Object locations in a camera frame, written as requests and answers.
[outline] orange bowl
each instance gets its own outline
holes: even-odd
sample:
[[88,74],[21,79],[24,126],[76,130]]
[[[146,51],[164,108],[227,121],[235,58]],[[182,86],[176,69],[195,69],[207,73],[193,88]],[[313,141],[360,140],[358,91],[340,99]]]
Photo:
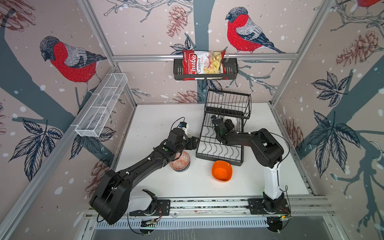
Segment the orange bowl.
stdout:
[[232,166],[225,161],[216,161],[212,166],[212,175],[217,180],[228,182],[232,178]]

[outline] wallpaper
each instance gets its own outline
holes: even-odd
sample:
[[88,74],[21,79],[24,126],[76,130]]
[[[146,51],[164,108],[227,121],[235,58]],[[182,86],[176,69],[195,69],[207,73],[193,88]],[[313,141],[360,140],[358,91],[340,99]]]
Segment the wallpaper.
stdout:
[[133,109],[120,96],[99,138],[73,139],[17,226],[12,239],[76,239],[101,177],[112,164]]
[[0,6],[2,221],[110,67],[77,1]]
[[239,61],[236,80],[177,81],[173,62],[119,63],[141,103],[205,102],[207,89],[250,93],[252,101],[270,101],[291,61]]
[[335,1],[276,106],[350,239],[384,238],[383,13]]
[[[297,52],[321,0],[90,2],[115,55],[160,55],[172,53],[172,46],[188,37],[196,50]],[[235,31],[246,23],[246,29]]]

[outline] patterned bowl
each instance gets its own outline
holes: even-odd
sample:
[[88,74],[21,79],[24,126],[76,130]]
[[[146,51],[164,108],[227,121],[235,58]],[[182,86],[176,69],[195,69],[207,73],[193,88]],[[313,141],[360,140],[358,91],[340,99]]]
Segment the patterned bowl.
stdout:
[[[175,159],[178,158],[179,156],[180,156],[180,153],[176,154]],[[178,160],[170,162],[169,165],[176,172],[183,172],[183,171],[187,170],[189,165],[190,165],[189,154],[183,151],[181,153],[180,158]]]

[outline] bird illustration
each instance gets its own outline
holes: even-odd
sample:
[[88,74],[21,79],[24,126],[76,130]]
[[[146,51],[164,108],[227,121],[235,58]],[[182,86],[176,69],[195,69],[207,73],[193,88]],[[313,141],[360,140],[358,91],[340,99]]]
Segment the bird illustration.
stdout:
[[44,61],[49,59],[66,79],[76,83],[87,83],[83,96],[86,93],[92,93],[88,90],[88,80],[93,75],[97,76],[98,64],[107,59],[99,54],[88,52],[84,48],[72,47],[60,42],[53,36],[48,36],[41,41],[40,51]]
[[284,53],[277,49],[265,36],[263,30],[252,22],[248,11],[244,7],[231,9],[225,18],[228,20],[228,41],[239,51],[253,53],[255,49],[269,48],[278,53]]
[[[349,2],[350,0],[347,0],[347,1],[343,1],[343,2],[341,2],[340,4],[343,4],[343,3],[346,3],[346,2]],[[356,6],[356,8],[355,8],[355,10],[353,10],[353,12],[351,13],[351,15],[354,15],[354,13],[355,13],[355,11],[356,11],[356,9],[358,8],[358,7],[365,7],[366,8],[366,10],[367,10],[367,13],[364,15],[364,16],[366,16],[366,15],[370,15],[370,14],[372,14],[371,12],[368,12],[368,8],[370,7],[370,6],[372,6],[372,5],[374,5],[374,4],[376,4],[376,3],[378,3],[380,0],[356,0],[356,4],[357,4],[357,6]]]

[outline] chip bag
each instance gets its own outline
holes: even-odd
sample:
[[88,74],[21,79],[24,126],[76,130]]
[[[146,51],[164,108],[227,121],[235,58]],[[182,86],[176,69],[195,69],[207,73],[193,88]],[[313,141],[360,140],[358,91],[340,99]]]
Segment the chip bag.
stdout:
[[[184,74],[225,73],[225,69],[222,63],[224,54],[225,50],[222,52],[183,50]],[[199,79],[204,78],[183,78],[183,81]]]

